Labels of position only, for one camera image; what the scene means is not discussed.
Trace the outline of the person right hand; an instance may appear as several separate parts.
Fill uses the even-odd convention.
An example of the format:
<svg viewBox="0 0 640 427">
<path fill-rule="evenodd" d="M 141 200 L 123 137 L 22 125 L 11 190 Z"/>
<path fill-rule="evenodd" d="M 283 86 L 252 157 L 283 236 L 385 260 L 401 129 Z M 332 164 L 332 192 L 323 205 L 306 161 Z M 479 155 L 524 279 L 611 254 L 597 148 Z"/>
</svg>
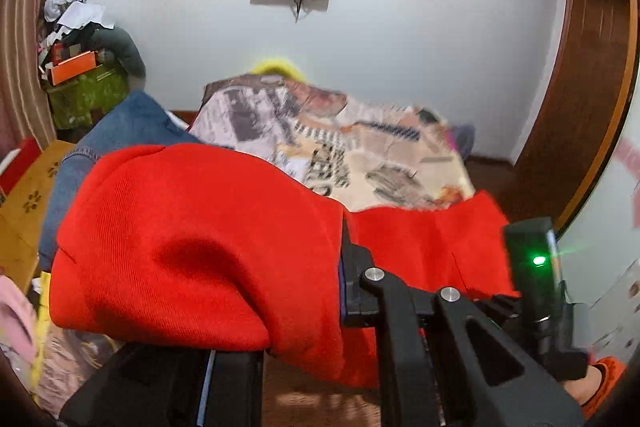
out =
<svg viewBox="0 0 640 427">
<path fill-rule="evenodd" d="M 585 377 L 577 381 L 563 381 L 562 386 L 579 405 L 585 405 L 600 390 L 604 378 L 603 369 L 600 365 L 590 365 Z"/>
</svg>

